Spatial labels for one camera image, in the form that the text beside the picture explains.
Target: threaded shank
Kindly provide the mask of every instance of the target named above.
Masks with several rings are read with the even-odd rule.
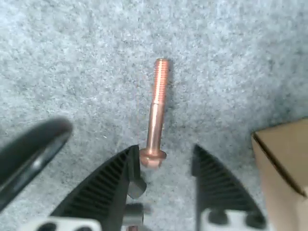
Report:
[[[155,85],[153,91],[153,103],[165,103],[167,81],[169,73],[169,61],[157,59],[155,63]]]

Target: carpet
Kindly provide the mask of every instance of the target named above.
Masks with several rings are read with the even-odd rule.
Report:
[[[74,135],[0,215],[2,231],[46,216],[107,158],[146,142],[156,58],[173,63],[158,171],[143,169],[155,230],[194,229],[193,144],[264,209],[254,130],[308,115],[305,0],[3,0],[0,145],[66,116]]]

